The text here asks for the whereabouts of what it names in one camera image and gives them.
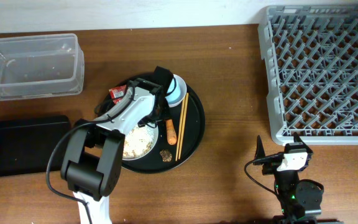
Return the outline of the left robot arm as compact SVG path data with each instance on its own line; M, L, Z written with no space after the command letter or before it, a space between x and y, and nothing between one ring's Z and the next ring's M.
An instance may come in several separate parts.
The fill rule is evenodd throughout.
M161 121L173 73L157 67L126 83L121 100L92 121L81 120L63 136L60 175L79 205L82 223L110 223L108 202L121 173L126 136L138 125Z

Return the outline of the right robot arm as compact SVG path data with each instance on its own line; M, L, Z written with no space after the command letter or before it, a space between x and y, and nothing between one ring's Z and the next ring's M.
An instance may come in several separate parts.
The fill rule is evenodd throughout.
M316 223L321 214L324 186L319 182L299 178L308 167L313 151L295 134L293 142L283 152L267 156L262 140L257 138L254 166L262 166L263 175L274 176L273 194L280 202L282 215L274 223Z

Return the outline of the orange carrot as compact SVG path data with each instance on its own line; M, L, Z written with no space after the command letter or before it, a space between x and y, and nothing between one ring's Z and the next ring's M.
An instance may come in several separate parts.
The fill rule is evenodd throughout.
M167 119L165 121L166 130L167 130L167 142L169 145L175 145L177 143L177 133L173 125L172 119Z

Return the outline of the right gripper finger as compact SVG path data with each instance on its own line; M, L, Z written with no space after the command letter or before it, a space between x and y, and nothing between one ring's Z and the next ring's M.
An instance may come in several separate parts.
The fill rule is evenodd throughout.
M257 136L257 146L255 151L254 159L261 159L265 157L265 151L260 135Z
M301 144L304 144L304 141L301 139L301 137L297 133L293 134L293 141L294 142L299 142Z

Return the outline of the red snack wrapper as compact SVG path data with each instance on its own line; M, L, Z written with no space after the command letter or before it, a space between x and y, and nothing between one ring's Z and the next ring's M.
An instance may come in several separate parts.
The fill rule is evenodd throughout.
M126 94L126 85L117 86L109 89L109 94L114 104L120 102Z

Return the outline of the brown food scrap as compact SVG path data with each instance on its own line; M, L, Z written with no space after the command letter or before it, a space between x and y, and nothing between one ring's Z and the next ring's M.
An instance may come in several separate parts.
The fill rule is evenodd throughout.
M172 153L168 149L161 150L160 155L162 157L163 162L171 162L172 161Z

